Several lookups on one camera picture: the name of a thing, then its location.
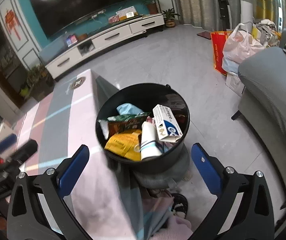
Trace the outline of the black trash bucket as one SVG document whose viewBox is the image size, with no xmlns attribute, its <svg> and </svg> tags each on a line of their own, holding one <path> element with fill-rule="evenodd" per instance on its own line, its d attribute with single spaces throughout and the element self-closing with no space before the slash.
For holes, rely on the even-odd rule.
<svg viewBox="0 0 286 240">
<path fill-rule="evenodd" d="M 109 159 L 157 174 L 184 156 L 190 112 L 169 85 L 139 83 L 111 96 L 96 119 L 96 136 Z"/>
</svg>

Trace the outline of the green snack bag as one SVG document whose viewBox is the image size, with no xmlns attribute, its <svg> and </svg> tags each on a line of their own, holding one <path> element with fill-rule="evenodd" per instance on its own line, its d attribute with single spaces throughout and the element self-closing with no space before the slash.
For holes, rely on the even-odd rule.
<svg viewBox="0 0 286 240">
<path fill-rule="evenodd" d="M 117 115 L 117 116 L 110 116 L 107 118 L 110 122 L 126 122 L 133 119 L 143 119 L 146 120 L 146 118 L 150 115 L 149 112 L 142 112 L 139 114 L 123 114 L 123 115 Z"/>
</svg>

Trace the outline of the black standing vacuum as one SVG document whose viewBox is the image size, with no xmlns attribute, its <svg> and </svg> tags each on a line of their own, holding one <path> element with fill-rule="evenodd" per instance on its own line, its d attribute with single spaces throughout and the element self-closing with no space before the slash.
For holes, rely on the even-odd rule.
<svg viewBox="0 0 286 240">
<path fill-rule="evenodd" d="M 222 21 L 222 27 L 224 31 L 227 31 L 232 27 L 231 9 L 228 0 L 218 0 L 220 19 Z"/>
</svg>

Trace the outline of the yellow chip bag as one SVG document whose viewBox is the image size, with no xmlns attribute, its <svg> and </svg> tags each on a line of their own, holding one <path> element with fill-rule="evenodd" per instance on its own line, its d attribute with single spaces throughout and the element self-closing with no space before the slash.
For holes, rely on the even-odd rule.
<svg viewBox="0 0 286 240">
<path fill-rule="evenodd" d="M 112 135 L 104 149 L 131 161 L 141 161 L 140 142 L 142 131 L 129 129 Z"/>
</svg>

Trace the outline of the dark teal foil bag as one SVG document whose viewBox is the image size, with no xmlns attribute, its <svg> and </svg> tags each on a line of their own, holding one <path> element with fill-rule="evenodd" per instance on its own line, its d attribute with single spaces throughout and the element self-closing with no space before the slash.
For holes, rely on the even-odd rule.
<svg viewBox="0 0 286 240">
<path fill-rule="evenodd" d="M 109 137 L 130 129 L 141 129 L 143 122 L 144 121 L 134 119 L 129 121 L 108 121 Z"/>
</svg>

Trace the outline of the grey sofa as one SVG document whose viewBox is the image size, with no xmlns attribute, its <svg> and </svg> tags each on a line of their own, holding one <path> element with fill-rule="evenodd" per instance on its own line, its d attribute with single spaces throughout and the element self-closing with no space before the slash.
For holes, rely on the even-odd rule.
<svg viewBox="0 0 286 240">
<path fill-rule="evenodd" d="M 255 129 L 286 188 L 286 28 L 280 44 L 246 59 L 238 68 L 245 86 L 238 112 Z"/>
</svg>

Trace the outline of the blue white medicine box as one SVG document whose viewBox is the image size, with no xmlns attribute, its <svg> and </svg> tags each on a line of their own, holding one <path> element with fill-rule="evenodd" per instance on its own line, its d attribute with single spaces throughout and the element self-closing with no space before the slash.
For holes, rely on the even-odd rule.
<svg viewBox="0 0 286 240">
<path fill-rule="evenodd" d="M 157 104 L 153 109 L 158 139 L 162 142 L 176 143 L 183 133 L 171 109 Z"/>
</svg>

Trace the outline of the blue red box pair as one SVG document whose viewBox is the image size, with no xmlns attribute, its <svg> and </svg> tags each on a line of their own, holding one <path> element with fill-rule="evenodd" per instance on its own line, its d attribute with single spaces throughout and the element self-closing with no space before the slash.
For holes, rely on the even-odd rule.
<svg viewBox="0 0 286 240">
<path fill-rule="evenodd" d="M 76 44 L 76 43 L 78 42 L 78 38 L 77 38 L 76 35 L 69 35 L 69 36 L 66 38 L 65 42 L 66 42 L 66 45 L 67 45 L 68 47 L 71 47 L 71 46 L 73 46 L 74 44 Z"/>
</svg>

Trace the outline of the blue cleaning cloth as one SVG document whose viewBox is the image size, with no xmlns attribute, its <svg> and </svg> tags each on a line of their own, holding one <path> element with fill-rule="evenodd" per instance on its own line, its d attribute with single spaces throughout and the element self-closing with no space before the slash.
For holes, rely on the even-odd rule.
<svg viewBox="0 0 286 240">
<path fill-rule="evenodd" d="M 144 112 L 143 110 L 134 106 L 131 103 L 121 104 L 116 109 L 119 115 L 138 115 Z"/>
</svg>

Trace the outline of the potted plant on cabinet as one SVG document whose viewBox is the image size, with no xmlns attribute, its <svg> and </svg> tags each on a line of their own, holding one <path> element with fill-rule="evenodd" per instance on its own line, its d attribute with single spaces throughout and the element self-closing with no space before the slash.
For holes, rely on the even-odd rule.
<svg viewBox="0 0 286 240">
<path fill-rule="evenodd" d="M 146 7 L 147 7 L 147 9 L 151 15 L 159 13 L 158 7 L 157 7 L 158 2 L 159 2 L 159 0 L 142 0 L 142 3 L 144 5 L 146 5 Z"/>
</svg>

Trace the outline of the white paper cup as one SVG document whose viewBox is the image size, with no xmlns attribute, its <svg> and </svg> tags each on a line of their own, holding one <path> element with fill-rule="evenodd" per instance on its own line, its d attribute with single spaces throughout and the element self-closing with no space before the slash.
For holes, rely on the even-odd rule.
<svg viewBox="0 0 286 240">
<path fill-rule="evenodd" d="M 147 121 L 142 124 L 140 154 L 141 160 L 159 157 L 163 154 L 158 146 L 156 127 Z"/>
</svg>

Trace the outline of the potted plant by doorway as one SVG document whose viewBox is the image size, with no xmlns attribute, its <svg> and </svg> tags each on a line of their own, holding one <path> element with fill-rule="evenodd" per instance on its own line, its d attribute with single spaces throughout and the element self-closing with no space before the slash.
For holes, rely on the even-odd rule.
<svg viewBox="0 0 286 240">
<path fill-rule="evenodd" d="M 20 88 L 19 95 L 40 102 L 54 90 L 54 79 L 43 64 L 37 64 L 27 72 L 26 81 Z"/>
</svg>

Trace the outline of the red chinese knot decoration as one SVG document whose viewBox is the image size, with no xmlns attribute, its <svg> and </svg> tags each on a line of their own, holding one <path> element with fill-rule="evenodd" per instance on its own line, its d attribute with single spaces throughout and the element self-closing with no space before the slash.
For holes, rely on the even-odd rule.
<svg viewBox="0 0 286 240">
<path fill-rule="evenodd" d="M 14 32 L 14 34 L 16 35 L 18 40 L 20 41 L 21 37 L 20 37 L 20 35 L 16 29 L 16 26 L 20 26 L 20 24 L 19 24 L 19 20 L 16 16 L 15 12 L 12 9 L 6 10 L 4 20 L 5 20 L 5 25 L 6 25 L 6 28 L 8 30 L 8 33 L 11 35 L 12 32 Z"/>
</svg>

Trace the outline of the potted plant on floor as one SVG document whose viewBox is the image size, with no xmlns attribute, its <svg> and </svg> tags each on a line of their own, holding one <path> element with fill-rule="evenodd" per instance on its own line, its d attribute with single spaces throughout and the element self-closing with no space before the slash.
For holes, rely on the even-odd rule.
<svg viewBox="0 0 286 240">
<path fill-rule="evenodd" d="M 180 14 L 176 13 L 174 8 L 163 10 L 162 15 L 167 28 L 174 28 L 176 26 L 176 18 L 180 17 Z"/>
</svg>

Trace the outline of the red orange paper bag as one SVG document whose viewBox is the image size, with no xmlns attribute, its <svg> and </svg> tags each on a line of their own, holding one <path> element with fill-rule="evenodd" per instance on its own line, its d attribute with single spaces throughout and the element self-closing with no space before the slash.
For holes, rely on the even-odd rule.
<svg viewBox="0 0 286 240">
<path fill-rule="evenodd" d="M 226 76 L 227 72 L 222 68 L 223 47 L 231 31 L 213 31 L 210 33 L 213 51 L 214 70 Z"/>
</svg>

